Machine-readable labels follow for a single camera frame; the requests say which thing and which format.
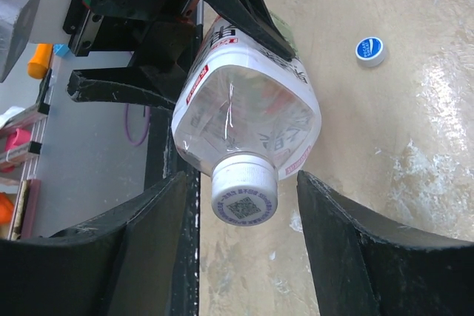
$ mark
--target white bottle cap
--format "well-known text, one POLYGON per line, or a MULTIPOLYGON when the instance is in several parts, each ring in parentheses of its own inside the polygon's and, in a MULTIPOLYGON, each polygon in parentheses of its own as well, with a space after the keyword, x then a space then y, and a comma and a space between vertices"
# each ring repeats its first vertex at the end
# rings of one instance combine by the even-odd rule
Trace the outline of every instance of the white bottle cap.
POLYGON ((357 44, 355 55, 361 66, 375 67, 384 61, 387 48, 378 37, 367 37, 357 44))
POLYGON ((276 211, 277 172, 263 158, 233 155, 214 169, 211 191, 218 218, 236 226, 258 225, 276 211))

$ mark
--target bottle label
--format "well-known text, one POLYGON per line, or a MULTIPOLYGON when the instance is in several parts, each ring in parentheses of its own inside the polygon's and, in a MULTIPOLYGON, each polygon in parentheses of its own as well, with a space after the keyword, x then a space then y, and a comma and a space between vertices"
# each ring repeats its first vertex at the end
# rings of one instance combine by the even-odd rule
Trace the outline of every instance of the bottle label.
POLYGON ((382 43, 376 37, 369 37, 357 46, 357 54, 362 58, 372 58, 381 51, 382 43))
MULTIPOLYGON (((289 27, 275 16, 274 22, 294 47, 289 27)), ((182 152, 192 140, 199 152, 206 152, 206 163, 199 165, 203 172, 222 154, 256 152, 285 178, 309 155, 303 143, 319 134, 318 117, 318 102, 299 58, 285 61, 218 16, 190 69, 172 129, 175 135, 180 124, 188 135, 182 152)))

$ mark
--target water bottle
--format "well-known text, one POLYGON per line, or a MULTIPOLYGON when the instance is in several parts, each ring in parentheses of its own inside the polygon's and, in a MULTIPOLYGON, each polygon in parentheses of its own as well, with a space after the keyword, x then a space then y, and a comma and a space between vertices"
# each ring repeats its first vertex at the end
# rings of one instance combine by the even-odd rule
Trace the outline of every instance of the water bottle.
POLYGON ((214 213, 253 226, 275 213, 278 180, 306 161, 321 113, 298 58, 285 61, 218 17, 171 127, 181 157, 211 177, 214 213))

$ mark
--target concrete floor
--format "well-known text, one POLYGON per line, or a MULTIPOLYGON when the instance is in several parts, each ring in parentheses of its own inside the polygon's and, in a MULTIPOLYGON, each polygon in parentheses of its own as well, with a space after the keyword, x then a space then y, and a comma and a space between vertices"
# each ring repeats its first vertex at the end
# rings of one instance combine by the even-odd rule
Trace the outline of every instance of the concrete floor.
MULTIPOLYGON (((266 2, 292 26, 321 105, 304 169, 394 220, 474 241, 474 0, 266 2), (389 50, 371 70, 354 53, 365 36, 389 50)), ((202 189, 201 314, 318 315, 296 178, 251 228, 216 218, 208 178, 202 189)))

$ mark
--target purple cable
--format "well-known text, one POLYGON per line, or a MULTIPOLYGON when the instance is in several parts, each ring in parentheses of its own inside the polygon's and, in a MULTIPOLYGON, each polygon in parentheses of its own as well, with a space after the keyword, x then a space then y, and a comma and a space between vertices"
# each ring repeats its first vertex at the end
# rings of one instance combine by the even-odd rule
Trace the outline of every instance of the purple cable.
POLYGON ((143 134, 141 135, 140 139, 138 141, 134 141, 132 137, 130 136, 130 132, 128 131, 128 107, 129 104, 125 104, 125 109, 124 109, 124 126, 125 126, 125 135, 127 136, 127 140, 130 142, 130 144, 134 147, 138 147, 143 142, 145 141, 145 138, 148 135, 148 129, 150 128, 150 107, 145 107, 145 130, 143 131, 143 134))

